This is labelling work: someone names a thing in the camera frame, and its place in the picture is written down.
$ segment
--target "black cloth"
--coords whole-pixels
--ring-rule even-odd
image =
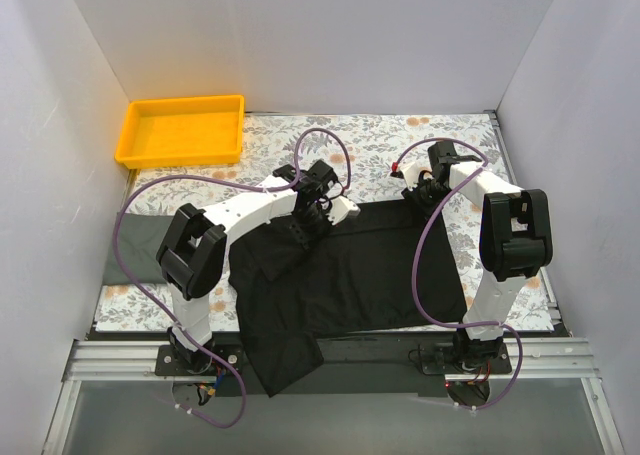
[[[425,215],[405,200],[360,208],[308,251],[295,241],[290,217],[231,246],[240,338],[269,396],[323,363],[317,337],[426,324],[411,296]],[[439,320],[458,321],[466,312],[442,216],[422,251],[418,290]]]
[[[142,283],[167,283],[162,276],[156,253],[171,225],[172,216],[149,216],[125,213],[118,236],[124,263]],[[129,277],[120,269],[109,242],[109,255],[102,275],[103,285],[128,285]]]

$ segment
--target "floral tablecloth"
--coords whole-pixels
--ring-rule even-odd
[[[142,170],[135,188],[170,174],[197,174],[255,185],[274,168],[291,163],[297,137],[310,127],[334,131],[349,149],[352,184],[348,196],[356,203],[401,198],[401,180],[389,177],[391,162],[409,144],[429,137],[453,137],[479,147],[490,159],[491,170],[508,179],[498,140],[488,115],[247,115],[241,161],[231,166],[198,166]],[[334,142],[322,134],[307,137],[302,144],[301,166],[328,160],[338,176],[346,173],[345,157]],[[407,156],[428,167],[426,146]],[[178,180],[156,185],[131,206],[132,213],[172,215],[184,203],[203,207],[231,197],[235,190],[205,182]],[[460,195],[444,209],[444,220],[467,305],[480,283],[482,266],[478,253],[481,210]],[[237,331],[236,293],[228,283],[228,265],[222,280],[210,295],[210,318],[214,331]],[[166,285],[149,285],[171,306]],[[508,322],[517,330],[551,330],[544,283],[536,277],[518,295]],[[135,287],[103,287],[95,317],[97,331],[164,331],[169,319]],[[437,327],[414,327],[433,330]]]

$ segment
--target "plastic tray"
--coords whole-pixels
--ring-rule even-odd
[[[131,102],[115,158],[128,168],[237,163],[243,120],[242,95]]]

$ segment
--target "purple cable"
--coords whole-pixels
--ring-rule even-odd
[[[411,150],[413,150],[418,145],[422,145],[424,143],[441,142],[441,141],[450,141],[450,142],[457,143],[458,145],[462,145],[463,147],[468,148],[469,150],[474,152],[476,155],[478,155],[482,159],[482,166],[480,166],[471,175],[469,175],[467,178],[465,178],[457,187],[453,188],[442,199],[442,201],[438,204],[436,209],[431,214],[431,217],[429,217],[429,221],[427,222],[427,225],[424,227],[424,230],[422,231],[422,234],[420,235],[420,240],[418,241],[418,246],[416,247],[416,253],[415,253],[414,257],[413,257],[413,267],[411,269],[411,291],[412,291],[412,294],[413,294],[413,301],[414,301],[414,303],[416,305],[416,308],[418,309],[420,314],[424,318],[426,318],[427,321],[432,323],[433,325],[438,325],[438,326],[444,327],[444,328],[454,328],[454,329],[472,328],[472,327],[486,327],[486,326],[503,327],[503,328],[506,328],[507,330],[509,330],[513,334],[514,338],[516,339],[516,343],[518,344],[518,363],[516,365],[516,369],[513,371],[513,376],[511,377],[511,380],[509,380],[509,383],[507,384],[505,389],[496,398],[494,398],[493,400],[491,400],[490,402],[488,402],[488,403],[486,403],[484,405],[481,405],[481,406],[477,407],[478,410],[481,410],[481,409],[492,407],[496,403],[500,402],[500,400],[502,400],[507,395],[507,393],[509,393],[509,391],[511,390],[511,387],[513,387],[514,383],[516,383],[516,379],[518,378],[518,374],[520,373],[520,369],[522,368],[522,358],[523,358],[522,340],[520,339],[520,335],[518,334],[518,332],[513,327],[511,327],[510,325],[507,325],[506,323],[498,322],[497,320],[484,321],[484,322],[472,322],[472,323],[445,323],[445,322],[441,322],[441,321],[436,320],[435,318],[433,318],[431,315],[429,315],[425,311],[425,309],[422,307],[422,304],[420,303],[420,297],[418,295],[418,264],[420,263],[420,255],[422,254],[422,247],[424,246],[424,242],[427,239],[427,235],[429,234],[429,231],[431,230],[431,227],[433,226],[433,224],[434,224],[434,222],[436,220],[436,217],[442,212],[442,209],[447,204],[447,202],[451,199],[451,197],[453,197],[456,193],[458,193],[460,190],[462,190],[462,188],[466,184],[468,184],[474,177],[476,177],[477,175],[479,175],[482,172],[482,169],[484,167],[489,165],[489,159],[487,158],[487,156],[484,153],[482,153],[480,150],[475,148],[474,146],[469,145],[468,143],[463,142],[461,140],[456,140],[454,138],[442,138],[442,137],[429,138],[429,139],[420,140],[419,142],[414,143],[413,145],[409,146],[404,152],[402,152],[400,157],[398,157],[398,160],[396,161],[396,163],[400,164],[400,162],[407,155],[407,153],[409,153]]]
[[[340,145],[340,148],[344,152],[345,159],[346,159],[346,162],[347,162],[347,183],[344,185],[343,191],[347,190],[351,186],[351,161],[349,160],[349,151],[347,150],[347,147],[342,142],[342,140],[340,140],[340,138],[338,138],[338,136],[335,133],[333,133],[330,130],[327,130],[326,128],[317,127],[317,128],[310,128],[308,130],[305,130],[302,133],[302,135],[300,135],[300,137],[298,138],[298,141],[296,142],[296,145],[295,145],[294,151],[293,151],[293,165],[294,165],[294,168],[295,168],[295,171],[296,171],[295,178],[291,181],[291,183],[288,183],[287,185],[283,185],[283,186],[277,187],[277,188],[270,188],[268,190],[269,192],[281,192],[281,191],[284,191],[284,190],[288,190],[288,189],[294,187],[296,185],[296,183],[298,183],[298,181],[300,180],[300,144],[301,144],[302,140],[306,136],[308,136],[309,134],[311,134],[313,132],[322,132],[322,133],[328,135],[329,137],[333,138],[336,142],[338,142],[338,145]],[[240,183],[227,182],[225,180],[218,180],[216,178],[202,177],[202,176],[199,176],[199,175],[168,175],[166,177],[161,177],[161,178],[153,180],[153,181],[151,181],[149,183],[146,183],[142,187],[138,188],[135,192],[133,192],[131,194],[131,196],[129,198],[127,198],[127,200],[124,202],[124,204],[122,206],[122,209],[118,213],[118,216],[116,217],[116,224],[115,224],[115,227],[113,229],[113,237],[112,237],[113,254],[115,255],[116,262],[118,262],[118,265],[120,266],[120,269],[122,270],[122,272],[129,278],[129,280],[131,280],[131,283],[133,285],[135,285],[138,290],[140,290],[153,303],[155,303],[158,307],[160,307],[160,309],[164,313],[167,314],[167,316],[171,319],[172,322],[177,324],[177,327],[182,331],[182,333],[184,334],[184,336],[185,336],[185,338],[187,340],[189,340],[202,353],[204,353],[208,357],[212,358],[217,363],[222,365],[224,368],[229,370],[231,372],[231,374],[238,380],[238,384],[240,385],[240,392],[242,393],[242,403],[240,405],[240,411],[238,412],[238,415],[236,415],[236,417],[233,420],[231,420],[230,422],[227,422],[227,423],[218,422],[217,420],[213,420],[208,415],[206,415],[206,414],[204,414],[202,412],[199,412],[198,410],[193,410],[192,408],[186,407],[186,406],[181,405],[181,404],[179,404],[180,408],[182,408],[183,410],[185,410],[187,412],[191,411],[190,413],[192,413],[196,417],[204,420],[205,422],[210,423],[214,427],[230,428],[230,427],[234,426],[236,423],[238,423],[238,421],[242,418],[242,415],[244,414],[244,409],[245,409],[246,404],[247,404],[247,389],[246,389],[246,387],[244,385],[244,381],[242,380],[242,377],[237,372],[237,370],[235,368],[233,368],[233,366],[231,366],[226,360],[224,360],[223,358],[219,357],[215,353],[212,353],[211,351],[207,350],[205,347],[203,347],[198,342],[196,342],[195,339],[191,335],[189,335],[189,333],[187,333],[185,330],[182,330],[182,328],[179,325],[178,318],[173,314],[173,312],[171,312],[169,307],[167,307],[162,302],[162,300],[160,300],[153,293],[151,293],[151,291],[147,290],[142,285],[142,282],[135,276],[135,274],[131,271],[131,269],[129,267],[127,267],[127,265],[124,263],[124,260],[122,260],[122,255],[120,254],[120,246],[119,246],[119,242],[118,242],[118,235],[120,234],[120,227],[122,225],[122,219],[123,219],[124,214],[126,213],[127,209],[131,206],[133,201],[142,192],[148,190],[149,188],[153,187],[154,185],[157,185],[157,184],[162,183],[162,182],[168,182],[169,180],[197,180],[197,181],[200,181],[200,182],[216,183],[218,185],[224,185],[225,187],[236,188],[238,190],[248,190],[248,191],[251,191],[251,192],[264,192],[265,189],[263,187],[254,187],[252,185],[242,185]]]

